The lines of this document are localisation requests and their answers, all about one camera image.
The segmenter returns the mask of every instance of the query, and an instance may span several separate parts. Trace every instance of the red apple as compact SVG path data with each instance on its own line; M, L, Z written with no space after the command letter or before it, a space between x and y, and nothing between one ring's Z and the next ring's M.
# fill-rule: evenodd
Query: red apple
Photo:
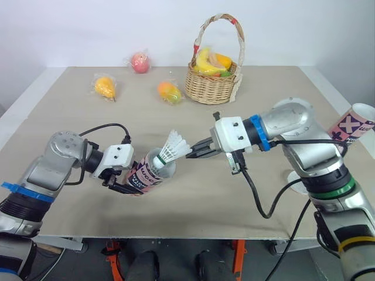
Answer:
M146 73L150 68L149 59L145 53L135 53L131 58L131 66L137 73Z

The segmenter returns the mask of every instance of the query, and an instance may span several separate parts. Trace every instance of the plastic fruit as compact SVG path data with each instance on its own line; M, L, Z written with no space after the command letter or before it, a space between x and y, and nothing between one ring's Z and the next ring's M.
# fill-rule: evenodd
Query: plastic fruit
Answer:
M231 76L231 75L232 74L229 71L225 71L225 72L220 73L220 77L228 77L228 76Z
M170 82L161 82L158 85L158 92L161 98L171 104L177 104L181 101L182 95L178 87Z
M131 66L137 73L146 73L150 68L147 54L142 52L135 53L131 58Z
M212 76L218 72L226 71L225 67L216 67L208 62L210 49L204 48L198 52L196 58L196 65L200 73Z
M223 68L224 66L217 60L216 53L209 54L209 63L218 68Z
M95 82L95 91L106 98L113 98L115 100L116 91L113 80L110 77L100 77Z
M224 56L222 54L216 53L216 59L226 69L229 69L230 66L232 65L232 60L230 59L230 57Z

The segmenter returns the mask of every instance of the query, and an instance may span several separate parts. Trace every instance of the blue ring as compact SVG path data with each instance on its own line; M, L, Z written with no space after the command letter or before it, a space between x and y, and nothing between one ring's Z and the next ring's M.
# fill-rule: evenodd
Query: blue ring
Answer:
M0 268L0 272L11 273L11 274L17 275L17 272L8 268Z
M5 187L6 189L9 189L13 193L20 193L20 194L23 194L23 195L26 195L26 196L29 196L29 197L32 197L41 201L45 201L48 203L54 202L53 197L40 194L33 190L26 189L23 186L20 186L19 184L12 184L12 183L4 182L1 186Z
M258 132L258 136L260 138L260 141L263 144L264 151L269 151L271 147L270 147L270 144L268 143L268 139L265 135L265 132L263 131L262 125L260 124L260 120L261 120L260 116L258 114L255 114L249 119L253 123L255 129Z

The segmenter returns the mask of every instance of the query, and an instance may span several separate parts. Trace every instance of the black cable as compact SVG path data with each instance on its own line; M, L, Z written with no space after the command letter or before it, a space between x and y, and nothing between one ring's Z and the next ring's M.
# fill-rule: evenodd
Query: black cable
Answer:
M329 249L329 248L327 247L327 245L325 245L324 242L321 240L321 233L320 233L319 229L316 230L316 240L318 240L319 245L320 245L324 250L326 250L327 252L331 253L331 254L334 255L335 257L340 258L340 256L339 256L338 253L336 253L335 251Z
M247 173L246 169L244 169L243 167L241 168L241 171L242 171L242 174L244 175L245 179L247 180L247 183L249 184L250 188L251 188L251 191L253 192L253 196L254 196L254 200L255 200L255 204L257 206L257 209L259 211L259 213L262 215L262 217L264 218L271 218L274 211L275 211L275 208L276 208L276 205L277 205L277 202L279 201L280 197L282 196L282 194L289 188L291 187L293 184L295 183L299 183L301 181L301 179L298 179L298 180L294 180L294 181L291 181L290 183L288 183L286 186L284 186L279 192L278 194L276 195L274 201L272 202L272 205L271 205L271 208L270 208L270 211L268 212L268 214L266 214L264 211L263 211L263 208L262 208L262 204L260 202L260 199L259 199L259 195L258 195L258 191L257 191L257 188L255 187L255 184L253 182L253 180L251 179L251 177L249 176L249 174Z
M86 153L87 153L87 139L83 140L83 151L82 151L82 165L81 165L81 176L80 179L74 183L65 183L66 186L77 186L82 183L84 178L85 166L86 166Z
M293 233L292 233L292 236L287 244L287 246L285 247L285 250L283 251L281 257L279 258L279 260L277 261L276 265L274 266L274 268L272 269L272 271L270 272L270 274L267 276L266 280L265 281L269 281L272 277L272 275L276 272L276 270L278 269L278 267L280 266L282 260L285 258L285 255L287 254L289 248L291 247L292 245L292 242L297 234L297 231L298 231L298 228L299 228L299 225L301 224L301 221L306 213L306 210L307 208L309 207L311 201L310 199L306 202L304 208L302 209L301 211L301 214L299 215L299 218L297 220L297 223L295 224L295 227L294 227L294 230L293 230Z
M118 261L118 254L116 255L116 267L117 267L117 271L118 271L118 273L120 274L120 276L121 276L121 279L122 280L125 280L125 277L122 275L122 273L121 273L121 269L118 267L118 263L119 263L119 261Z
M103 129L103 128L106 128L106 127L111 127L111 126L117 126L117 127L122 128L122 129L125 131L125 134L126 134L127 136L130 136L130 135L129 135L129 132L128 132L128 129L125 128L125 126L123 126L123 125L121 125L121 124L119 124L119 123L109 123L109 124L104 124L104 125L101 125L101 126L98 126L98 127L92 128L92 129L90 129L90 130L87 130L87 131L85 131L85 132L83 132L83 133L80 133L80 136L84 136L84 135L86 135L86 134L88 134L88 133L91 133L91 132L94 132L94 131L96 131L96 130Z
M347 143L335 139L301 139L301 140L275 140L271 142L271 146L282 145L307 145L313 143L331 143L334 145L342 146L343 150L341 156L344 157L347 152Z

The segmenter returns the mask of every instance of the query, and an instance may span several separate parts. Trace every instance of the orange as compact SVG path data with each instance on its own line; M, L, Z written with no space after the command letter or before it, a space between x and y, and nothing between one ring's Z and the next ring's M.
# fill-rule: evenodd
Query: orange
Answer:
M158 92L161 98L171 104L176 104L181 101L182 95L178 87L170 82L161 82L158 85Z
M226 69L229 69L232 64L232 60L230 59L230 57L224 56L222 54L216 53L216 59Z

